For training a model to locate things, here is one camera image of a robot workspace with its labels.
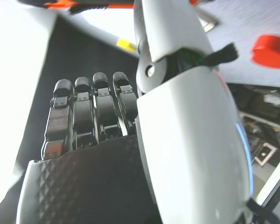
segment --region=robotic hand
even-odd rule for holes
[[[17,224],[148,223],[152,210],[161,217],[152,223],[244,224],[264,213],[251,199],[245,132],[217,71],[237,57],[233,45],[213,52],[188,0],[136,0],[134,23],[139,98],[122,72],[113,75],[115,96],[104,73],[93,85],[56,84]],[[143,210],[131,219],[106,219],[135,200]]]

